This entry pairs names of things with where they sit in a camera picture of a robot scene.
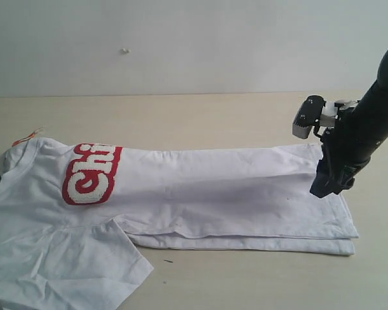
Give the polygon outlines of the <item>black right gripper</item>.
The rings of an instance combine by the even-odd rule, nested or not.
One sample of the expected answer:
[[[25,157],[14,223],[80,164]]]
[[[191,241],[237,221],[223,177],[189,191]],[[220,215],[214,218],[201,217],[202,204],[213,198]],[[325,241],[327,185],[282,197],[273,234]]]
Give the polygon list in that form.
[[[310,193],[326,197],[349,190],[371,160],[371,153],[359,141],[335,129],[325,129],[320,139],[323,157],[318,161]]]

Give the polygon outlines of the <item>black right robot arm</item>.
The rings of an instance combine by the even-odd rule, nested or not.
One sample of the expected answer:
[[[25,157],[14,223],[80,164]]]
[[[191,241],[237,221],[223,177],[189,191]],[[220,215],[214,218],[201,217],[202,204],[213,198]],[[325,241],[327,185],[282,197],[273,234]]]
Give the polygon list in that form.
[[[377,78],[356,107],[342,112],[320,136],[323,157],[318,161],[310,193],[318,198],[339,194],[354,185],[354,177],[388,138],[388,50]]]

